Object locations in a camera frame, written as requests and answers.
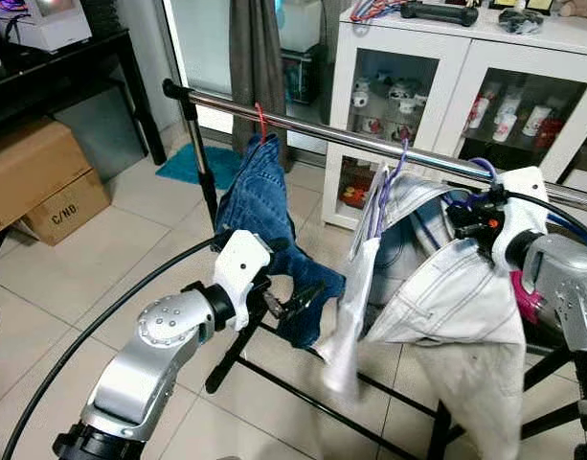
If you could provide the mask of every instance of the white cloth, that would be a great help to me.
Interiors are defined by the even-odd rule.
[[[347,282],[346,314],[338,311],[335,334],[318,350],[339,350],[323,355],[324,378],[332,389],[351,388],[357,321],[369,300],[382,311],[366,339],[429,345],[417,347],[419,362],[455,420],[485,459],[513,460],[521,423],[523,328],[508,274],[480,256],[474,240],[453,240],[436,199],[447,192],[457,190],[406,173],[394,181],[373,269],[373,245],[365,249],[370,240],[358,242],[348,270],[364,287],[372,279],[370,293],[349,294],[358,285]],[[364,216],[370,213],[364,210]],[[358,234],[367,232],[369,220],[362,220]]]

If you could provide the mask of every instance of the gray curtain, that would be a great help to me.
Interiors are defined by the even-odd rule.
[[[229,61],[234,101],[244,105],[258,102],[266,112],[286,113],[282,75],[281,41],[274,0],[231,0]],[[279,160],[286,171],[291,167],[287,155],[286,131],[270,127],[281,141]],[[234,119],[232,147],[245,152],[257,123]]]

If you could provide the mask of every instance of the blue jeans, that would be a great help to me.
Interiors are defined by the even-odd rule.
[[[234,183],[220,200],[216,231],[249,230],[265,242],[286,240],[288,246],[274,253],[269,274],[290,275],[293,295],[324,283],[325,288],[300,313],[281,321],[279,335],[293,347],[307,348],[320,335],[323,305],[344,289],[344,277],[317,264],[295,244],[295,227],[286,211],[284,171],[278,162],[278,138],[270,135],[263,145],[253,136]]]

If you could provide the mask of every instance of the stuffed toy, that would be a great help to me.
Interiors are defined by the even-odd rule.
[[[557,0],[563,3],[559,14],[562,16],[587,17],[587,0]]]

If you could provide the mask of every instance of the white cabinet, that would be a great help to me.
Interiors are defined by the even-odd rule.
[[[538,35],[514,35],[497,25],[498,11],[487,9],[470,28],[395,14],[358,26],[349,13],[341,16],[332,126],[399,142],[390,132],[388,90],[376,82],[386,72],[394,83],[421,81],[419,91],[427,92],[426,106],[408,118],[415,148],[463,159],[482,156],[504,170],[534,165],[548,181],[565,178],[587,138],[586,19],[553,16]],[[370,79],[371,101],[358,108],[350,95],[362,77]],[[376,120],[379,129],[369,132]],[[354,206],[362,206],[373,175],[367,162],[382,159],[328,146],[324,221],[355,226],[360,211]],[[570,186],[575,182],[568,179]]]

